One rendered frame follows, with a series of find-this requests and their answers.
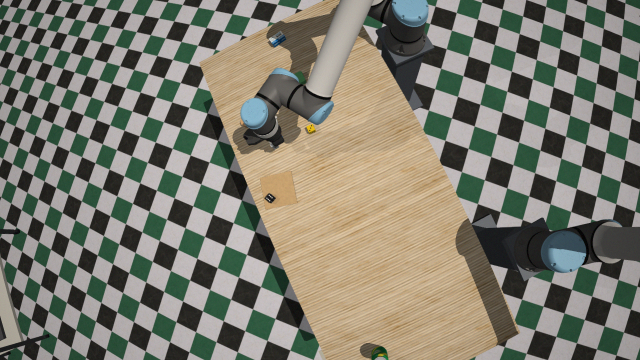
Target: green bottle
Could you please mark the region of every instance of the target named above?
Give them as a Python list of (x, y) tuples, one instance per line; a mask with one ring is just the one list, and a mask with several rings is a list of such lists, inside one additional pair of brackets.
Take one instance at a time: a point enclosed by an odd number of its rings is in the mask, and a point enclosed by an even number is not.
[(389, 360), (387, 350), (383, 347), (374, 347), (371, 351), (371, 360)]

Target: table top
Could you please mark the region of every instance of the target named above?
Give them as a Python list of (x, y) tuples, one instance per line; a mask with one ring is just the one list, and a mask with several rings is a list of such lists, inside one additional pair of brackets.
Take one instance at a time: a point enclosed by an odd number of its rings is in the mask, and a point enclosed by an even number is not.
[[(392, 360), (469, 360), (519, 333), (456, 192), (361, 29), (312, 134), (278, 112), (285, 143), (248, 146), (242, 104), (277, 67), (308, 79), (338, 0), (200, 63), (264, 225), (327, 360), (366, 343)], [(277, 47), (268, 38), (282, 31)], [(267, 209), (260, 179), (291, 172), (297, 203)]]

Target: blue joint cap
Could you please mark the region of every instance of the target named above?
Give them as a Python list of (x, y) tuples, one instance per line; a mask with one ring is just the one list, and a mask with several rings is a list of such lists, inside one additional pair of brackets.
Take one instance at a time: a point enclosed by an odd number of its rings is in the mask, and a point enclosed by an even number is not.
[(285, 70), (285, 69), (283, 69), (281, 67), (277, 67), (274, 71), (272, 71), (271, 75), (273, 75), (273, 74), (290, 76), (290, 77), (294, 78), (296, 81), (298, 81), (298, 77), (295, 76), (291, 71)]
[(314, 125), (320, 125), (329, 116), (333, 110), (333, 101), (330, 101), (319, 108), (313, 115), (309, 117), (309, 122)]
[(427, 0), (393, 0), (391, 9), (398, 21), (412, 28), (423, 25), (429, 16)]
[(254, 97), (244, 102), (240, 109), (240, 117), (249, 129), (260, 129), (269, 117), (269, 109), (264, 101)]
[(542, 243), (542, 261), (555, 272), (578, 270), (587, 257), (587, 247), (582, 238), (571, 231), (558, 231)]

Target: cardboard square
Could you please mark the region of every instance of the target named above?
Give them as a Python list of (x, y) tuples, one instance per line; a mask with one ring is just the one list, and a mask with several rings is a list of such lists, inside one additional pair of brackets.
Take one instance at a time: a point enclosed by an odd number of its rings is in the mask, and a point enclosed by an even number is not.
[[(279, 208), (281, 206), (298, 203), (291, 171), (261, 177), (260, 185), (262, 186), (262, 201), (264, 201), (265, 209)], [(269, 193), (276, 197), (273, 203), (264, 200)]]

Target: tiled floor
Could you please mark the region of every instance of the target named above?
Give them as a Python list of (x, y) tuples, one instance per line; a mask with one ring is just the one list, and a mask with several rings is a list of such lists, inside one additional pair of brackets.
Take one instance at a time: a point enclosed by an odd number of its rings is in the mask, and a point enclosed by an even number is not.
[[(9, 360), (319, 359), (198, 66), (314, 3), (0, 6), (0, 255), (51, 334)], [(639, 0), (432, 0), (427, 34), (416, 115), (470, 219), (640, 226)], [(640, 359), (640, 263), (494, 270), (521, 333), (477, 359)]]

